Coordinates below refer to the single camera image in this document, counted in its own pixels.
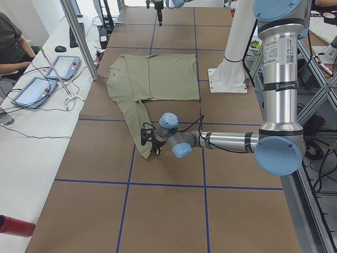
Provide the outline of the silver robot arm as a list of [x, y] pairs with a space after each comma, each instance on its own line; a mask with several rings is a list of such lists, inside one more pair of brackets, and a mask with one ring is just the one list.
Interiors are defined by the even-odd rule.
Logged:
[[194, 147], [253, 153], [268, 173], [287, 176], [300, 168], [305, 154], [303, 128], [297, 121], [297, 42], [309, 30], [310, 1], [239, 1], [223, 62], [209, 69], [212, 92], [245, 87], [243, 63], [251, 34], [262, 41], [264, 118], [258, 133], [182, 132], [178, 118], [165, 113], [151, 133], [152, 151], [164, 144], [178, 158]]
[[[187, 0], [172, 0], [173, 5], [175, 8], [183, 7], [185, 3], [190, 2]], [[157, 19], [159, 26], [162, 26], [163, 17], [162, 17], [162, 10], [164, 9], [164, 4], [167, 4], [167, 1], [164, 0], [154, 0], [152, 1], [154, 4], [154, 9], [157, 11]]]

